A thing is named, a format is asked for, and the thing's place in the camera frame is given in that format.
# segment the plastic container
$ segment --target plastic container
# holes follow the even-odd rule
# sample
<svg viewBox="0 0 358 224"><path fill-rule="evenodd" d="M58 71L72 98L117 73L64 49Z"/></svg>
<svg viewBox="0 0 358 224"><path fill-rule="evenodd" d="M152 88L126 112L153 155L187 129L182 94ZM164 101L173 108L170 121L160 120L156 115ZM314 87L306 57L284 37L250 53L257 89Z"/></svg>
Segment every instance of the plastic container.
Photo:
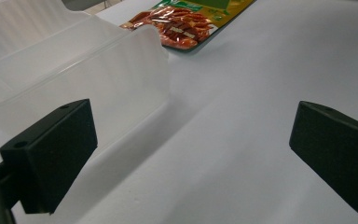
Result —
<svg viewBox="0 0 358 224"><path fill-rule="evenodd" d="M23 15L27 4L34 7ZM58 106L90 98L101 151L168 96L168 55L152 26L129 32L57 0L3 1L1 15L5 133L14 136ZM21 17L31 21L14 22ZM17 27L7 30L10 21Z"/></svg>

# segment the snack package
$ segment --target snack package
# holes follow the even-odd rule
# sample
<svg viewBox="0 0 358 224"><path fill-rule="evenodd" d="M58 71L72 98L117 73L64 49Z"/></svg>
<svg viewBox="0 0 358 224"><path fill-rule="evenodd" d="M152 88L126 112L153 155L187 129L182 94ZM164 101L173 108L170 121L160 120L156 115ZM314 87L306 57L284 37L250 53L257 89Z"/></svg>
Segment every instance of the snack package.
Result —
<svg viewBox="0 0 358 224"><path fill-rule="evenodd" d="M250 6L254 0L163 0L122 28L152 24L164 46L192 50Z"/></svg>

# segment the table surface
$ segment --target table surface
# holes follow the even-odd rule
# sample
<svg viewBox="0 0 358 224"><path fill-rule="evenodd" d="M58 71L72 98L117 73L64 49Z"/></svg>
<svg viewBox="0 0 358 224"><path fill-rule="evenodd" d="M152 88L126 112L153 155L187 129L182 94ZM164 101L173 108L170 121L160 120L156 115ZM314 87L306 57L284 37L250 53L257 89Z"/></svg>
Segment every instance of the table surface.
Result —
<svg viewBox="0 0 358 224"><path fill-rule="evenodd" d="M120 25L156 3L98 16ZM168 102L90 161L54 215L17 204L19 223L358 224L288 145L299 101L358 119L358 1L258 0L169 57Z"/></svg>

